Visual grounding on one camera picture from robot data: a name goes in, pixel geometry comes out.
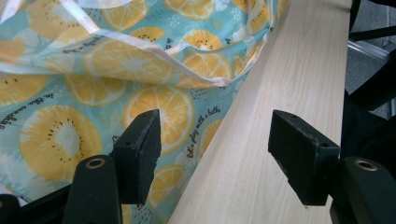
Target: light wood surface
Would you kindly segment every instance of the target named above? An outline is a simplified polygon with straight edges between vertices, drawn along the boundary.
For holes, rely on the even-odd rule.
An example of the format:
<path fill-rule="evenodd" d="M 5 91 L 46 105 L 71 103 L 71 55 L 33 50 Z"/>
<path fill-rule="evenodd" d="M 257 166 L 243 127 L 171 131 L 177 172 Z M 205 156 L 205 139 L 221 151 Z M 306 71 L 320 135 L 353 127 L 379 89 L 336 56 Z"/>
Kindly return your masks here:
<path fill-rule="evenodd" d="M 331 223 L 301 205 L 268 153 L 273 109 L 340 143 L 349 0 L 290 0 L 169 223 Z"/>

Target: metal grommet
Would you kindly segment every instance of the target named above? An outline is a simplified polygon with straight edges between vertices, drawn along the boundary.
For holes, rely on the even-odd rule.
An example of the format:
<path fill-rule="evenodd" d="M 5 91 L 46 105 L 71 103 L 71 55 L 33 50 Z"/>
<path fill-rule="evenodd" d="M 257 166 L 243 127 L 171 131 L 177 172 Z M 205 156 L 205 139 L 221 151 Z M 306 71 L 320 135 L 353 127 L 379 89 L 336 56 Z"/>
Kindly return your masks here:
<path fill-rule="evenodd" d="M 355 165 L 366 171 L 376 171 L 378 168 L 369 161 L 356 160 Z"/>
<path fill-rule="evenodd" d="M 85 164 L 85 166 L 88 169 L 96 169 L 96 168 L 103 166 L 105 163 L 106 163 L 106 161 L 104 159 L 99 158 L 99 159 L 93 159 L 93 160 L 88 161 Z"/>

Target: black plastic part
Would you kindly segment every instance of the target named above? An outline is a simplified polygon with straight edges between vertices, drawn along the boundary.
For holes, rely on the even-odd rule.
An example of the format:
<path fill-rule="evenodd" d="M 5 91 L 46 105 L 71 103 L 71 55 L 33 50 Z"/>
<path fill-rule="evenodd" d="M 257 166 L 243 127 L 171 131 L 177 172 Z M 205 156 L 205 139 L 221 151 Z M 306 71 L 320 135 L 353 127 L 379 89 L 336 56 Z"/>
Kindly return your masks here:
<path fill-rule="evenodd" d="M 299 117 L 274 110 L 268 151 L 303 204 L 326 204 L 339 146 Z"/>
<path fill-rule="evenodd" d="M 77 166 L 63 224 L 122 223 L 116 167 L 109 156 L 93 156 Z"/>
<path fill-rule="evenodd" d="M 20 223 L 61 223 L 70 185 L 58 189 L 21 208 Z"/>
<path fill-rule="evenodd" d="M 349 157 L 339 175 L 358 223 L 396 223 L 396 181 L 385 167 Z"/>
<path fill-rule="evenodd" d="M 333 201 L 330 208 L 330 217 L 332 218 L 332 224 L 358 224 L 350 204 L 340 206 Z"/>
<path fill-rule="evenodd" d="M 122 203 L 145 204 L 161 155 L 159 110 L 140 114 L 114 145 Z"/>
<path fill-rule="evenodd" d="M 361 40 L 376 39 L 376 38 L 392 36 L 392 35 L 396 35 L 396 26 L 379 28 L 370 31 L 350 33 L 349 39 L 354 41 L 361 41 Z"/>
<path fill-rule="evenodd" d="M 350 94 L 356 105 L 375 110 L 396 97 L 396 49 L 389 56 L 390 60 L 381 69 Z"/>
<path fill-rule="evenodd" d="M 18 198 L 11 194 L 0 194 L 0 223 L 17 223 L 16 217 L 20 212 Z"/>

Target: hole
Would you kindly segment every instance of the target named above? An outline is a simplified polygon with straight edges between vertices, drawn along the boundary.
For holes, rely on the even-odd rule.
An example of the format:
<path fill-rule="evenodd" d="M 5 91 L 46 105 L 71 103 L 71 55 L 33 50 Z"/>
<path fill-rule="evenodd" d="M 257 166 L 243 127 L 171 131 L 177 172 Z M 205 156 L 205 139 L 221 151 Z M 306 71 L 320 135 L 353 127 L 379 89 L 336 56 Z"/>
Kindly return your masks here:
<path fill-rule="evenodd" d="M 361 169 L 366 171 L 376 171 L 378 168 L 368 161 L 355 161 L 355 164 L 359 166 Z"/>
<path fill-rule="evenodd" d="M 96 169 L 96 168 L 99 168 L 99 167 L 103 166 L 105 164 L 105 162 L 106 161 L 104 159 L 93 159 L 93 160 L 88 161 L 85 164 L 85 166 L 88 169 Z"/>
<path fill-rule="evenodd" d="M 320 143 L 319 146 L 320 146 L 320 147 L 329 147 L 329 144 L 327 144 L 327 143 Z"/>

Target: black bracket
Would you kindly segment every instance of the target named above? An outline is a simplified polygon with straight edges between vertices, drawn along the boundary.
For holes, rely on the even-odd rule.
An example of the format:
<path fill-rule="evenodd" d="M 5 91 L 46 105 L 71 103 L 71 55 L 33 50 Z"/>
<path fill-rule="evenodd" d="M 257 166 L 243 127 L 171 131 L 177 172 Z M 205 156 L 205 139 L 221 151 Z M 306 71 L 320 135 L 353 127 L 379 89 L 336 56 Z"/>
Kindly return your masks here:
<path fill-rule="evenodd" d="M 396 181 L 381 164 L 364 158 L 339 161 L 341 148 L 287 112 L 274 110 L 268 151 L 302 204 L 333 198 L 333 223 L 396 223 Z"/>

